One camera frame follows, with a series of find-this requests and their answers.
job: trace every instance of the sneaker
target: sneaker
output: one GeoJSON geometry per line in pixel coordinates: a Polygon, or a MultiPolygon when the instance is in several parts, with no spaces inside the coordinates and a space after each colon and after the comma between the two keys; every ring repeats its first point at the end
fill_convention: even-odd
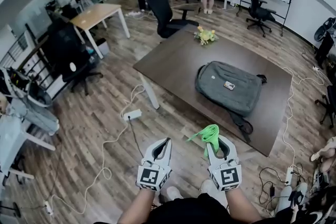
{"type": "Polygon", "coordinates": [[[167,188],[167,196],[169,201],[173,201],[175,199],[183,199],[180,191],[174,186],[167,188]]]}
{"type": "Polygon", "coordinates": [[[200,192],[207,193],[209,196],[219,201],[222,206],[227,208],[227,200],[226,200],[225,192],[218,191],[214,182],[211,179],[207,179],[203,181],[201,188],[200,188],[200,192]]]}

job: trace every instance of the black cable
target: black cable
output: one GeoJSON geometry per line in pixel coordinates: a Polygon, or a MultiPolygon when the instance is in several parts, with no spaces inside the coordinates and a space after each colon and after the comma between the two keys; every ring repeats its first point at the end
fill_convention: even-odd
{"type": "Polygon", "coordinates": [[[134,140],[135,140],[135,143],[137,144],[137,147],[138,147],[138,150],[139,150],[139,152],[140,152],[140,154],[141,154],[141,156],[142,156],[142,158],[143,158],[143,154],[142,154],[142,152],[141,152],[141,150],[140,150],[140,146],[139,146],[139,144],[138,144],[138,142],[137,142],[137,137],[135,136],[135,132],[134,132],[134,130],[133,130],[133,126],[132,126],[132,122],[131,122],[131,117],[130,116],[128,116],[128,120],[129,120],[129,122],[130,122],[130,126],[131,126],[131,130],[132,130],[132,133],[133,133],[133,136],[134,136],[134,140]]]}
{"type": "Polygon", "coordinates": [[[269,194],[268,194],[268,192],[266,192],[265,189],[264,189],[265,185],[266,185],[267,183],[271,183],[271,184],[272,184],[271,187],[274,187],[274,183],[273,183],[272,181],[269,180],[269,181],[267,181],[266,183],[264,183],[263,180],[262,180],[262,178],[261,178],[261,173],[262,173],[264,170],[266,170],[266,169],[270,169],[270,170],[273,170],[274,172],[276,172],[277,177],[278,177],[278,179],[280,180],[280,182],[285,183],[285,181],[281,180],[281,178],[280,178],[280,176],[279,176],[279,174],[278,174],[278,171],[276,171],[275,169],[273,169],[273,168],[271,168],[271,167],[265,167],[265,168],[261,169],[260,172],[259,172],[259,179],[260,179],[260,181],[261,181],[261,193],[260,193],[260,195],[259,195],[259,203],[260,203],[261,205],[264,205],[264,204],[268,201],[268,199],[269,199],[269,194]],[[266,193],[266,195],[267,195],[267,199],[266,199],[264,202],[261,202],[261,197],[262,197],[263,193],[266,193]]]}

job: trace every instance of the gray backpack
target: gray backpack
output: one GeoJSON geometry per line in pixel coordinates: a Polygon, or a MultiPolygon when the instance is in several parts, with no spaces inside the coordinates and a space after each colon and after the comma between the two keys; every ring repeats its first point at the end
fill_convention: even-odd
{"type": "Polygon", "coordinates": [[[224,107],[239,127],[247,142],[253,126],[244,119],[257,104],[264,75],[252,75],[223,62],[212,61],[198,70],[196,90],[212,102],[224,107]],[[234,85],[233,90],[225,87],[234,85]]]}

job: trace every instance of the person's leg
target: person's leg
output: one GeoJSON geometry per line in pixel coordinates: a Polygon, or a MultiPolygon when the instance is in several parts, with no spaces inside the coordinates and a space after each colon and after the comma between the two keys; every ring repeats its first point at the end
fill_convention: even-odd
{"type": "Polygon", "coordinates": [[[208,9],[207,9],[208,0],[202,0],[202,3],[203,3],[204,14],[207,14],[208,13],[208,9]]]}
{"type": "Polygon", "coordinates": [[[209,0],[208,14],[212,13],[212,7],[214,6],[215,0],[209,0]]]}

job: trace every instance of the floor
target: floor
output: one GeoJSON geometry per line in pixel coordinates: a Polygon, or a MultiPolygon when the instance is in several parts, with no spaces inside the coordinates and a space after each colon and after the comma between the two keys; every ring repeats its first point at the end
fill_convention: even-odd
{"type": "MultiPolygon", "coordinates": [[[[136,0],[106,2],[122,4],[124,13],[137,6],[136,0]]],[[[172,1],[171,6],[181,4],[182,1],[172,1]]],[[[204,28],[216,30],[219,37],[229,38],[280,67],[288,67],[295,74],[296,81],[306,77],[318,80],[311,64],[301,56],[305,49],[306,56],[313,61],[310,53],[312,49],[308,44],[287,30],[280,37],[280,27],[273,23],[267,23],[272,26],[273,31],[266,33],[266,38],[263,38],[259,29],[246,29],[245,19],[248,13],[245,10],[236,17],[237,8],[228,7],[232,10],[215,9],[212,15],[191,12],[188,18],[197,20],[204,28]]],[[[174,9],[174,17],[180,16],[182,12],[174,9]]],[[[130,99],[134,86],[140,83],[132,65],[162,40],[156,33],[156,21],[151,15],[140,19],[126,17],[126,22],[130,39],[125,37],[117,16],[107,21],[107,30],[100,25],[96,31],[97,36],[106,38],[111,51],[98,68],[104,77],[92,78],[89,82],[90,95],[86,97],[83,88],[79,86],[75,93],[70,93],[69,89],[64,90],[55,100],[53,111],[61,122],[58,135],[51,138],[56,151],[50,152],[26,143],[23,150],[26,157],[25,169],[35,175],[36,179],[19,185],[11,175],[6,188],[7,201],[16,201],[22,208],[23,217],[20,223],[50,223],[50,217],[40,206],[44,199],[50,198],[51,190],[52,194],[62,197],[77,211],[83,211],[85,189],[102,167],[102,143],[115,139],[124,128],[119,112],[125,106],[125,100],[130,99]],[[57,179],[53,185],[56,171],[57,179]]],[[[158,110],[153,109],[146,94],[140,94],[129,108],[139,108],[143,112],[141,118],[133,122],[140,150],[144,153],[147,146],[154,141],[170,137],[173,142],[173,173],[165,186],[177,186],[184,197],[197,197],[202,181],[208,178],[209,164],[203,156],[204,144],[199,139],[185,141],[211,122],[160,87],[153,85],[153,89],[161,105],[158,110]]],[[[324,110],[314,104],[314,100],[320,99],[326,92],[326,86],[306,80],[299,86],[294,84],[293,89],[294,97],[290,100],[293,118],[289,121],[285,138],[296,151],[295,163],[303,165],[304,179],[311,183],[314,164],[309,158],[316,149],[324,146],[327,139],[335,136],[335,130],[329,130],[328,120],[320,125],[324,110]]],[[[261,192],[259,172],[264,167],[272,167],[281,179],[285,178],[287,167],[292,164],[293,159],[291,148],[282,141],[289,116],[290,109],[287,107],[269,157],[255,152],[226,130],[220,130],[221,135],[225,135],[236,145],[243,171],[241,188],[264,217],[268,217],[268,214],[265,210],[266,204],[261,205],[258,200],[261,192]]],[[[96,184],[88,191],[88,204],[82,215],[72,212],[55,198],[53,223],[116,223],[139,191],[134,182],[141,155],[130,129],[118,142],[104,146],[104,156],[106,167],[112,170],[111,179],[106,180],[103,175],[99,176],[96,184]]],[[[266,170],[261,176],[264,182],[270,180],[275,184],[276,196],[279,196],[283,185],[275,173],[266,170]]]]}

